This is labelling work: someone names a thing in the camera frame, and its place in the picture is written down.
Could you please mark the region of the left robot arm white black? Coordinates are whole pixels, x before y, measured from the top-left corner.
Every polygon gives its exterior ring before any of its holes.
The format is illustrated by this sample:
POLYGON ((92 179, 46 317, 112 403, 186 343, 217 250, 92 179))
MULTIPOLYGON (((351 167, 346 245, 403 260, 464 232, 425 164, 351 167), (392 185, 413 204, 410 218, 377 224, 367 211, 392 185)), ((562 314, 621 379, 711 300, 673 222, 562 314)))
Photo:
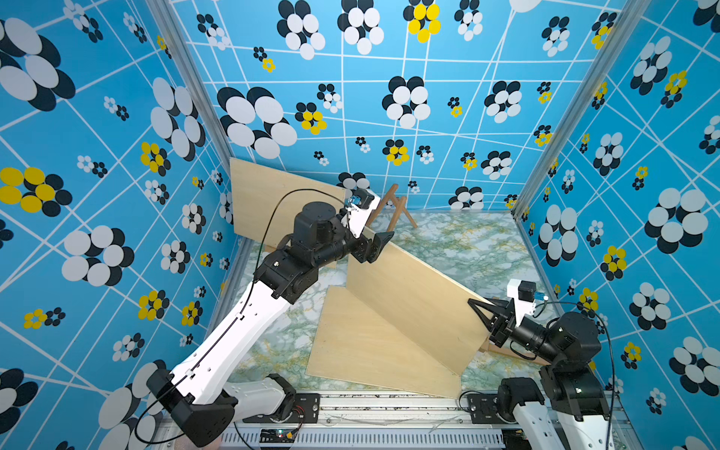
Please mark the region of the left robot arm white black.
POLYGON ((374 263, 393 234, 364 234, 381 200, 360 189, 341 209, 309 202, 294 228, 258 265, 241 300, 199 349, 173 369, 157 369, 147 386, 195 446, 212 444, 232 423, 253 416, 277 421, 296 412, 296 390, 272 373, 259 382, 232 384, 237 364, 266 329, 318 281, 322 267, 346 256, 374 263))

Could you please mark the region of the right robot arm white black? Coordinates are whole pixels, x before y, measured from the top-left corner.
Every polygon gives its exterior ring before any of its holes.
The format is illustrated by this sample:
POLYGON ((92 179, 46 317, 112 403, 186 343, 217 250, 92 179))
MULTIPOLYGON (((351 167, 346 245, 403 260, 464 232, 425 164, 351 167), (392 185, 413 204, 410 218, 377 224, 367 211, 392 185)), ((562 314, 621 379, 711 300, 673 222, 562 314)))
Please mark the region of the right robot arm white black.
POLYGON ((541 382, 506 378, 498 388, 497 409, 502 420, 520 426, 532 449, 613 449, 613 403, 591 371, 601 351, 598 327, 575 311, 552 324, 530 316, 521 322, 515 305, 506 300, 469 299, 468 305, 497 345, 517 343, 547 364, 541 382))

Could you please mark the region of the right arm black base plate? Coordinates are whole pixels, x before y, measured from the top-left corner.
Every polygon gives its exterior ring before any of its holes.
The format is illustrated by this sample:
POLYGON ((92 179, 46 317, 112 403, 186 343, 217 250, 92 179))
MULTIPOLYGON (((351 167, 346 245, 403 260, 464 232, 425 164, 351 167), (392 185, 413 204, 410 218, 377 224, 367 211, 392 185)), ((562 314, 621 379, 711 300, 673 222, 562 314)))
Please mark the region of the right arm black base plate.
POLYGON ((530 405, 530 401, 521 403, 521 397, 508 392, 488 394, 468 391, 463 392, 457 400, 457 406, 470 414, 474 425, 518 426, 512 408, 527 410, 530 405))

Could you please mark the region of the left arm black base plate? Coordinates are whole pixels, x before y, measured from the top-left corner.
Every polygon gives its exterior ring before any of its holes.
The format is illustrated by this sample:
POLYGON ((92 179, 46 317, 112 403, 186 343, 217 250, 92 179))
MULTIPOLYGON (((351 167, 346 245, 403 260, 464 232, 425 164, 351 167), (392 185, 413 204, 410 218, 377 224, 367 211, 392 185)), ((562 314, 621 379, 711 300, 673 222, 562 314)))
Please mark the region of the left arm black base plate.
POLYGON ((319 393, 299 393, 294 396, 294 403, 288 408, 281 407, 286 417, 280 418, 278 414, 258 414, 242 420, 246 424, 284 424, 303 423, 316 424, 319 419, 321 395, 319 393))

